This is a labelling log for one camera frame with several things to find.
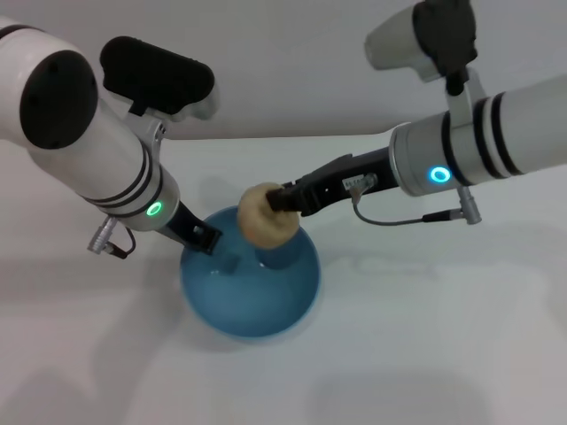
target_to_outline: plastic bowl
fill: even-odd
[[[211,327],[237,338],[274,336],[309,312],[321,281],[313,242],[302,228],[284,246],[257,250],[242,237],[237,208],[206,222],[222,237],[214,254],[183,251],[183,291],[197,315]]]

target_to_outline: blue led ring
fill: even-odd
[[[444,166],[436,166],[429,172],[429,178],[434,183],[444,184],[451,180],[451,172]]]

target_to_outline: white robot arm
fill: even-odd
[[[477,56],[475,40],[469,0],[421,2],[370,33],[365,51],[375,69],[411,67],[424,82],[445,78],[449,110],[397,127],[389,148],[346,155],[269,192],[272,209],[308,216],[351,198],[371,224],[477,224],[470,186],[567,164],[567,76],[487,97],[467,67]],[[461,208],[386,223],[361,217],[361,195],[397,187],[414,197],[456,189]]]
[[[91,241],[92,251],[125,257],[109,243],[120,221],[128,229],[158,230],[210,253],[220,232],[181,202],[177,183],[159,163],[158,148],[166,119],[214,113],[213,73],[127,37],[109,42],[101,62],[105,86],[133,100],[125,121],[99,99],[92,69],[73,45],[0,17],[0,138],[26,148],[43,171],[108,214]],[[151,69],[140,74],[129,66]],[[157,90],[149,81],[167,78],[157,71],[164,68],[166,73],[186,71],[169,88],[173,95],[163,80]],[[185,97],[179,84],[188,87]]]

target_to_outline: white table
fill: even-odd
[[[387,140],[167,141],[162,161],[206,217]],[[0,170],[2,425],[567,423],[565,168],[475,188],[476,227],[374,228],[348,202],[304,219],[322,292],[266,344],[194,317],[180,245],[144,234],[126,261],[96,257],[102,213],[7,143]],[[361,209],[413,218],[456,202],[396,189]]]

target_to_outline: metal bracket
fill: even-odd
[[[449,112],[451,113],[451,128],[471,126],[475,103],[486,97],[478,73],[472,68],[467,68],[467,71],[469,80],[465,83],[462,93],[458,96],[451,96],[446,93]],[[461,202],[462,217],[467,221],[467,224],[474,225],[482,221],[477,201],[472,196],[470,189],[459,186],[457,194]]]
[[[166,122],[147,113],[139,117],[130,112],[124,118],[124,122],[132,130],[132,133],[145,143],[151,156],[155,160],[159,160],[161,140],[167,132]]]

